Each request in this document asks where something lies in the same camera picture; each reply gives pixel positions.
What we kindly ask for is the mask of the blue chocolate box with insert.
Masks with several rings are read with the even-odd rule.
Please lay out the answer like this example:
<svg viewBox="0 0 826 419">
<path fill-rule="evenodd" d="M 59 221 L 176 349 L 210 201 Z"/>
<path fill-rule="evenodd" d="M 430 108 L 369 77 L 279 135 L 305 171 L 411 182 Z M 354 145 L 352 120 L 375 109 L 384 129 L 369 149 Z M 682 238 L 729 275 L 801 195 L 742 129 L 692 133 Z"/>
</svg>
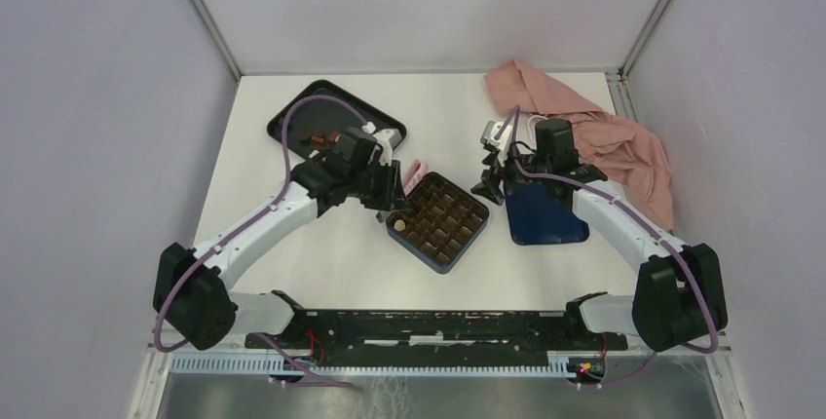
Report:
<svg viewBox="0 0 826 419">
<path fill-rule="evenodd" d="M 389 236 L 436 273 L 449 273 L 484 230 L 488 208 L 443 175 L 430 171 L 407 195 L 409 209 L 385 219 Z M 397 220 L 407 227 L 398 232 Z"/>
</svg>

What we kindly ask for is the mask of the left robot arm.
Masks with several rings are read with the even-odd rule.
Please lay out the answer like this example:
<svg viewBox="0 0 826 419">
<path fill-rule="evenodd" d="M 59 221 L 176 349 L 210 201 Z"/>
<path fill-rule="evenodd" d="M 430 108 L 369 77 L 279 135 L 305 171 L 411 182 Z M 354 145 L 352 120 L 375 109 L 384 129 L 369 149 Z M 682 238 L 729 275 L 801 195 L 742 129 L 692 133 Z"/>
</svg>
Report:
<svg viewBox="0 0 826 419">
<path fill-rule="evenodd" d="M 157 312 L 154 343 L 165 352 L 161 331 L 171 325 L 198 350 L 229 334 L 265 333 L 283 348 L 305 338 L 306 323 L 285 297 L 236 292 L 240 278 L 267 252 L 301 227 L 343 204 L 366 209 L 406 210 L 396 129 L 349 127 L 333 144 L 288 170 L 281 190 L 217 235 L 187 248 L 179 243 L 161 254 L 153 294 Z"/>
</svg>

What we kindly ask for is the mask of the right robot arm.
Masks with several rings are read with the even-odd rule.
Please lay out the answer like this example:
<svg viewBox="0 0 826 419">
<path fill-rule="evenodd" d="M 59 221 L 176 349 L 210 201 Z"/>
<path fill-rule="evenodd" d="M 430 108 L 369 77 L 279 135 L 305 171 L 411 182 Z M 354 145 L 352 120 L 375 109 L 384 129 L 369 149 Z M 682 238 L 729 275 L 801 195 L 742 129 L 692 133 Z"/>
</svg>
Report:
<svg viewBox="0 0 826 419">
<path fill-rule="evenodd" d="M 586 349 L 602 333 L 634 336 L 656 353 L 682 346 L 702 354 L 719 348 L 728 324 L 717 253 L 669 234 L 616 194 L 607 175 L 582 162 L 573 127 L 562 119 L 535 126 L 536 147 L 516 144 L 518 117 L 490 121 L 480 142 L 487 155 L 472 193 L 497 205 L 520 183 L 540 184 L 577 221 L 601 235 L 636 275 L 630 296 L 592 293 L 569 302 L 565 341 Z"/>
</svg>

